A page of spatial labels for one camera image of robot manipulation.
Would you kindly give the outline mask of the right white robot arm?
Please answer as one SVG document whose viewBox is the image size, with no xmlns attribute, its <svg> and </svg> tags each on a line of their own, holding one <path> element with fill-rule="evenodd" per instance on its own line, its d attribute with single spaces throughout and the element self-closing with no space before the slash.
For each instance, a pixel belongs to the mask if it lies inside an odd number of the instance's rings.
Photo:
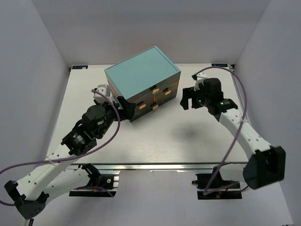
<svg viewBox="0 0 301 226">
<path fill-rule="evenodd" d="M 198 78 L 195 86 L 182 90 L 180 105 L 188 110 L 188 100 L 194 109 L 205 107 L 223 125 L 244 150 L 247 164 L 223 163 L 213 170 L 212 181 L 216 187 L 225 187 L 229 182 L 244 182 L 255 190 L 285 177 L 285 150 L 274 147 L 262 138 L 255 129 L 243 121 L 238 106 L 224 98 L 218 78 Z"/>
</svg>

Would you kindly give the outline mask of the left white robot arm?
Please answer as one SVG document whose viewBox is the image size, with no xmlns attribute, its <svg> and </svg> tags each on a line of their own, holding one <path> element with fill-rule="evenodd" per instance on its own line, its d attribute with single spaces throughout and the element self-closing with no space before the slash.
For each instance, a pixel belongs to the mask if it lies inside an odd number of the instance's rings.
<svg viewBox="0 0 301 226">
<path fill-rule="evenodd" d="M 106 97 L 94 102 L 47 160 L 22 179 L 10 180 L 4 185 L 24 219 L 34 218 L 52 200 L 73 189 L 108 189 L 106 180 L 91 163 L 83 165 L 65 179 L 57 178 L 78 158 L 91 153 L 97 140 L 103 138 L 114 121 L 130 120 L 135 114 L 135 104 L 122 96 L 117 101 Z"/>
</svg>

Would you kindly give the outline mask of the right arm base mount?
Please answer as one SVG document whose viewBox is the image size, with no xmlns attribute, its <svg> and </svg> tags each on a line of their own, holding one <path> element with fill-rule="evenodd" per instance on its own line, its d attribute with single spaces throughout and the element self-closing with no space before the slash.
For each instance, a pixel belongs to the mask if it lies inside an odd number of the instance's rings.
<svg viewBox="0 0 301 226">
<path fill-rule="evenodd" d="M 219 189 L 217 192 L 210 193 L 208 195 L 203 195 L 203 191 L 209 182 L 211 176 L 216 171 L 217 166 L 206 172 L 196 174 L 196 179 L 192 181 L 192 184 L 197 188 L 197 196 L 199 200 L 239 200 L 242 199 L 242 194 L 240 192 L 240 183 L 236 183 L 234 186 L 221 189 L 223 186 L 229 186 L 234 181 L 225 181 L 222 179 L 220 173 L 217 174 L 216 178 L 213 180 L 209 187 L 209 190 Z"/>
</svg>

